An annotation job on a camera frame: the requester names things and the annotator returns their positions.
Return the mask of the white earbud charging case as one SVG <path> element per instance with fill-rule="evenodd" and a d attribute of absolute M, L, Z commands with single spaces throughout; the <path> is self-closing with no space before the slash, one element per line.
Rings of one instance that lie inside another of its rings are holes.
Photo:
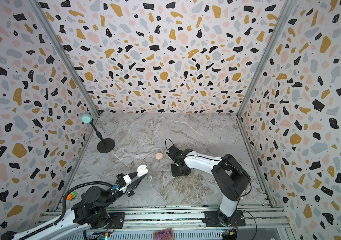
<path fill-rule="evenodd" d="M 142 176 L 144 176 L 145 174 L 148 173 L 148 169 L 147 169 L 147 166 L 146 165 L 140 165 L 138 168 L 137 168 L 137 177 L 140 178 Z"/>

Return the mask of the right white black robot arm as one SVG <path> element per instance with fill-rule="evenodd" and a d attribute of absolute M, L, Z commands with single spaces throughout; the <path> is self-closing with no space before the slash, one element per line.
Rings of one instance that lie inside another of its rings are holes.
<path fill-rule="evenodd" d="M 174 178 L 188 176 L 192 169 L 211 174 L 223 194 L 218 215 L 227 222 L 233 218 L 244 191 L 251 186 L 251 177 L 232 155 L 212 157 L 191 149 L 181 151 L 174 145 L 166 149 L 166 154 L 173 161 L 171 172 Z"/>

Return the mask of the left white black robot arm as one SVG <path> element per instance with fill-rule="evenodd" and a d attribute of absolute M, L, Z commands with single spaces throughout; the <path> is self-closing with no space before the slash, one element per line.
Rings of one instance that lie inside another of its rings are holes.
<path fill-rule="evenodd" d="M 33 228 L 29 231 L 16 233 L 8 231 L 1 235 L 2 240 L 62 240 L 66 237 L 87 230 L 96 230 L 106 233 L 108 230 L 122 229 L 125 213 L 109 213 L 107 207 L 116 202 L 121 196 L 134 195 L 134 190 L 146 177 L 147 170 L 127 175 L 119 174 L 115 184 L 93 181 L 71 188 L 72 191 L 89 186 L 81 195 L 81 201 L 71 209 L 62 204 L 60 216 Z"/>

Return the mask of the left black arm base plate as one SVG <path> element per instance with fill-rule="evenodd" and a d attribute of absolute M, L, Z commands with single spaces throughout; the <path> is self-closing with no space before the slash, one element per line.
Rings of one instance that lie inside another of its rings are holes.
<path fill-rule="evenodd" d="M 122 229 L 124 219 L 124 212 L 108 212 L 106 216 L 101 219 L 101 223 L 97 228 L 103 229 L 104 231 Z"/>

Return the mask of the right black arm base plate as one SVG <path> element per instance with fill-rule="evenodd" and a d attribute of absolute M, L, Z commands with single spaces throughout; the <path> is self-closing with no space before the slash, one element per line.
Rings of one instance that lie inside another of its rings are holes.
<path fill-rule="evenodd" d="M 219 210 L 205 211 L 202 220 L 207 227 L 244 227 L 246 225 L 245 217 L 241 211 L 235 211 L 230 217 L 227 217 Z"/>

